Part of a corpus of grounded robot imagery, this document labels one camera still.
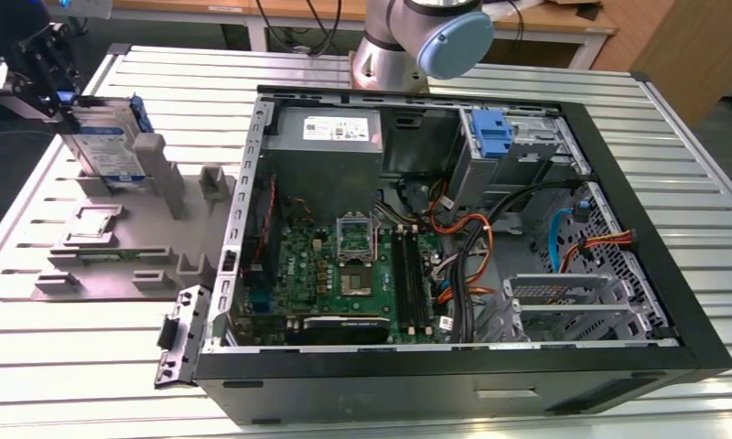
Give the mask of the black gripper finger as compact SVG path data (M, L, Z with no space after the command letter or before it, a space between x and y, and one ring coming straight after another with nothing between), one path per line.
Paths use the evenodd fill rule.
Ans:
M50 122L51 130L58 135L78 132L78 120L73 113L78 95L74 92L54 92L50 95Z

